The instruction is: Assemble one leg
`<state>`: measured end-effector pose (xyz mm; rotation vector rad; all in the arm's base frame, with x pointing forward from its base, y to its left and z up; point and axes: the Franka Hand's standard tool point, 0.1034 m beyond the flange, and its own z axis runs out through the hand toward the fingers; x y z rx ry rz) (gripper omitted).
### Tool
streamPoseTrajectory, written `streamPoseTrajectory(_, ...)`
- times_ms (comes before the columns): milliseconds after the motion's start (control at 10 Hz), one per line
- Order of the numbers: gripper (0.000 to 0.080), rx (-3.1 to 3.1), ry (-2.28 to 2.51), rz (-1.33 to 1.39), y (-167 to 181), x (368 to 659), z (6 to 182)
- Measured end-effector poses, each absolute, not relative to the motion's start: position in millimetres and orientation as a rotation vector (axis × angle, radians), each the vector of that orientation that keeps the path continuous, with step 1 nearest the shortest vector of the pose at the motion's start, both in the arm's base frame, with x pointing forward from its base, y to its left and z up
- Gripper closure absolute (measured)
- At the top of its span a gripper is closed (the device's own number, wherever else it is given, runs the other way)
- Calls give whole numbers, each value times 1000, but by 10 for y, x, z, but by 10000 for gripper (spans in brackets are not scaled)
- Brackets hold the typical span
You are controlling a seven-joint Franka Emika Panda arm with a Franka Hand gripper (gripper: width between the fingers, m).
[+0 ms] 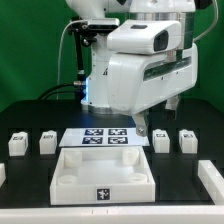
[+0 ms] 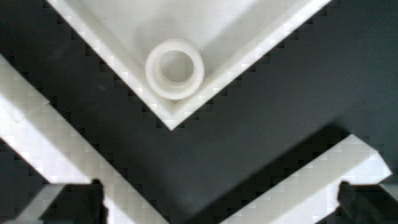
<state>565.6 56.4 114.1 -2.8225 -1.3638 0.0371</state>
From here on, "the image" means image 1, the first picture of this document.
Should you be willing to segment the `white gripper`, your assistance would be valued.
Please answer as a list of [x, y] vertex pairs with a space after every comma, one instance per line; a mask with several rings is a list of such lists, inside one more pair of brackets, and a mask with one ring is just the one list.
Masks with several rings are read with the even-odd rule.
[[142, 111], [168, 98], [165, 109], [176, 111], [178, 94], [192, 88], [197, 80], [196, 45], [184, 50], [175, 62], [167, 62], [165, 58], [165, 53], [152, 56], [115, 53], [109, 60], [108, 104], [117, 113], [136, 114], [133, 116], [136, 133], [142, 137], [148, 134], [147, 113]]

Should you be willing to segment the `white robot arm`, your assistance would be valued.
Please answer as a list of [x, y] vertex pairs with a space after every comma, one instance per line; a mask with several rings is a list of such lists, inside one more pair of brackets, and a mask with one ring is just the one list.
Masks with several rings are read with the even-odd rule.
[[194, 15], [216, 0], [65, 0], [81, 21], [75, 28], [92, 53], [85, 109], [131, 116], [148, 131], [148, 109], [177, 108], [197, 80]]

